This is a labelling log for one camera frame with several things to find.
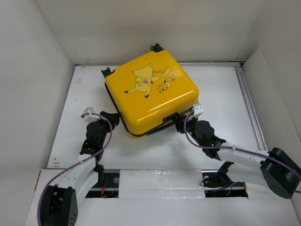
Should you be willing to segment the yellow hard-shell suitcase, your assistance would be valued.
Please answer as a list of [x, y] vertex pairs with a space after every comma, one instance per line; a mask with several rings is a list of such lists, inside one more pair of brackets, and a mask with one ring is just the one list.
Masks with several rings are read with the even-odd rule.
[[158, 43], [148, 53], [101, 72], [125, 129], [133, 137], [171, 126], [198, 103], [197, 85]]

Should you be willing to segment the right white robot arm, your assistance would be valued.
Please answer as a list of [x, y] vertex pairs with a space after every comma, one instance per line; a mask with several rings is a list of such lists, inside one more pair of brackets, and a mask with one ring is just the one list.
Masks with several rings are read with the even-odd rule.
[[285, 199], [298, 193], [301, 169], [282, 149], [246, 150], [217, 137], [208, 121], [199, 121], [190, 114], [177, 116], [174, 124], [207, 157], [223, 162], [213, 176], [204, 180], [206, 187], [219, 192], [247, 182], [265, 186]]

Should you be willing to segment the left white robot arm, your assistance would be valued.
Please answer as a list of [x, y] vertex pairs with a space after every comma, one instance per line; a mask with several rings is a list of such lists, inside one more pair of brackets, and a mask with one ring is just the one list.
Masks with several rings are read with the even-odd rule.
[[81, 117], [90, 123], [77, 162], [45, 185], [37, 207], [39, 226], [75, 225], [78, 205], [93, 186], [104, 183], [104, 168], [99, 161], [119, 124], [120, 114], [95, 113], [92, 108], [87, 108]]

